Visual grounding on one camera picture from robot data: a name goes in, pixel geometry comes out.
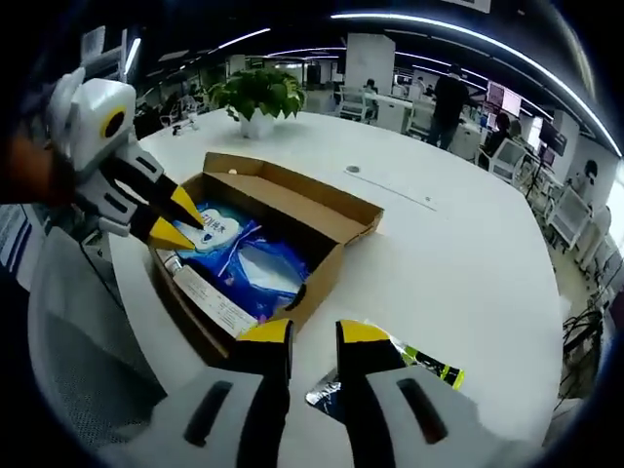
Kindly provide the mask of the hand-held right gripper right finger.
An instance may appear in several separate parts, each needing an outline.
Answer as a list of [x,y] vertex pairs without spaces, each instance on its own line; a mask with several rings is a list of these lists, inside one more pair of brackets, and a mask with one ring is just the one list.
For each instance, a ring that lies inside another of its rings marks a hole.
[[388,335],[353,320],[335,324],[340,402],[357,467],[529,467],[535,447],[501,438],[475,403],[418,366]]

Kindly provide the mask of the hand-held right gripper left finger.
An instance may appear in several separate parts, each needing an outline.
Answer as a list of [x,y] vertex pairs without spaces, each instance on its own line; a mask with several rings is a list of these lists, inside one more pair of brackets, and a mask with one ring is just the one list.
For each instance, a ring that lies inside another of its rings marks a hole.
[[114,448],[119,467],[274,467],[293,364],[293,322],[244,332],[216,368],[162,400],[146,429]]

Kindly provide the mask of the person's left hand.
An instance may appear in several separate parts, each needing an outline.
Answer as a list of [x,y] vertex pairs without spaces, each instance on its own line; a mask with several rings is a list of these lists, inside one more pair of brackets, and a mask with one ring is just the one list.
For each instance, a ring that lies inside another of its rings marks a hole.
[[70,204],[76,178],[71,163],[52,146],[15,135],[1,143],[1,204]]

